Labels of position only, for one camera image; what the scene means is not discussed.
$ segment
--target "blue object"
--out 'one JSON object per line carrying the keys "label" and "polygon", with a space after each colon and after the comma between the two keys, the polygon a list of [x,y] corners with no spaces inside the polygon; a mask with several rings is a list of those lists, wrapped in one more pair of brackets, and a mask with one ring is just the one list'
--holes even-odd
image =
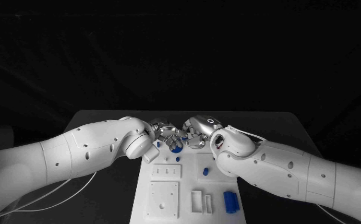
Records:
{"label": "blue object", "polygon": [[225,191],[223,192],[223,196],[224,196],[225,212],[227,214],[233,214],[238,210],[237,194],[230,191]]}
{"label": "blue object", "polygon": [[208,174],[208,168],[204,168],[202,175],[207,176],[207,174]]}
{"label": "blue object", "polygon": [[171,150],[171,152],[176,154],[181,150],[182,150],[182,147],[175,146],[175,149]]}

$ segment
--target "white cable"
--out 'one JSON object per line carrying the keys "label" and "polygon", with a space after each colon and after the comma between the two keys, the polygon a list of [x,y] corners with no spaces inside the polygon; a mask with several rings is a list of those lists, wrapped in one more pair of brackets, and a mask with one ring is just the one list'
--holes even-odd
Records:
{"label": "white cable", "polygon": [[[51,207],[56,207],[57,205],[60,205],[63,202],[66,202],[83,189],[84,189],[84,187],[86,187],[86,185],[89,184],[89,182],[92,181],[92,178],[90,178],[90,180],[87,181],[87,183],[84,184],[84,186],[80,188],[80,190],[66,199],[66,200],[63,200],[60,203],[57,203],[54,206],[51,206]],[[46,209],[48,209],[48,208],[51,208],[51,207],[47,207],[47,208],[43,208],[43,209],[37,209],[37,210],[18,210],[18,209],[21,209],[23,207],[25,207],[25,206],[28,206],[30,204],[33,204],[36,201],[38,201],[43,197],[46,197],[47,195],[50,195],[50,193],[53,193],[67,182],[70,181],[70,179],[69,180],[66,180],[46,195],[43,195],[40,198],[37,198],[36,200],[33,200],[31,202],[28,202],[25,205],[23,205],[21,207],[18,207],[17,209],[14,209],[14,210],[11,210],[11,211],[8,211],[8,212],[5,212],[5,213],[2,213],[2,214],[0,214],[0,217],[1,216],[4,216],[4,215],[7,215],[7,214],[10,214],[11,212],[34,212],[34,211],[41,211],[41,210],[46,210]]]}
{"label": "white cable", "polygon": [[[248,134],[248,135],[251,135],[253,137],[256,137],[256,138],[258,138],[258,139],[261,139],[261,140],[266,140],[266,139],[263,139],[261,137],[258,137],[257,135],[254,135],[254,134],[250,134],[250,133],[247,133],[247,132],[244,132],[244,131],[241,131],[241,130],[238,130],[237,129],[237,131],[240,131],[240,132],[243,132],[244,134]],[[333,217],[342,224],[346,224],[346,223],[343,223],[320,206],[319,206],[319,208],[330,215],[330,217]]]}
{"label": "white cable", "polygon": [[330,217],[333,217],[342,224],[346,224],[346,223],[343,223],[322,207],[320,207],[320,209],[330,215]]}

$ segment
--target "white plastic block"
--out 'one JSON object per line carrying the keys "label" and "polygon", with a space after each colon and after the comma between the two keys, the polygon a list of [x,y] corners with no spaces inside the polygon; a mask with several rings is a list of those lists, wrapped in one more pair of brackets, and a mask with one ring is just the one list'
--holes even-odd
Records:
{"label": "white plastic block", "polygon": [[210,195],[204,196],[204,201],[205,201],[205,214],[211,215],[211,201],[210,201]]}
{"label": "white plastic block", "polygon": [[152,165],[152,180],[179,180],[181,165]]}
{"label": "white plastic block", "polygon": [[[212,160],[212,154],[195,154],[197,158],[197,181],[198,182],[228,182],[237,183],[237,178],[224,175]],[[208,169],[208,174],[202,175],[204,168]]]}
{"label": "white plastic block", "polygon": [[191,213],[202,214],[201,191],[189,191]]}
{"label": "white plastic block", "polygon": [[151,181],[143,216],[146,219],[176,220],[178,182]]}

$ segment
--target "table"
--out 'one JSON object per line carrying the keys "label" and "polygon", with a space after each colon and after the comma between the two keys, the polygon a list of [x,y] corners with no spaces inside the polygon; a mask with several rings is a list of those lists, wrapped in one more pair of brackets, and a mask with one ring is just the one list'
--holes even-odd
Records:
{"label": "table", "polygon": [[[287,112],[82,110],[74,114],[64,132],[84,124],[116,120],[123,116],[136,117],[146,122],[155,117],[165,117],[181,128],[185,120],[198,114],[211,115],[223,126],[231,125],[269,141],[293,146],[322,157],[296,116]],[[141,158],[129,160],[120,157],[96,173],[89,185],[70,200],[44,211],[11,213],[7,223],[129,223],[139,167]],[[40,209],[57,204],[77,192],[90,177],[92,175],[87,175],[71,179],[53,194],[24,209]],[[57,182],[24,195],[18,206],[46,194],[61,183]],[[247,224],[338,223],[315,204],[271,195],[241,178],[237,178],[237,184]]]}

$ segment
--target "dark wall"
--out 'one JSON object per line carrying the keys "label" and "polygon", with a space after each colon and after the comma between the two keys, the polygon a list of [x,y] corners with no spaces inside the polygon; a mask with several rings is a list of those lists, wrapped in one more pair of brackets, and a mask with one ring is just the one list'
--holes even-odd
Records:
{"label": "dark wall", "polygon": [[82,109],[286,111],[325,141],[359,106],[358,10],[359,0],[1,0],[0,123],[24,144]]}

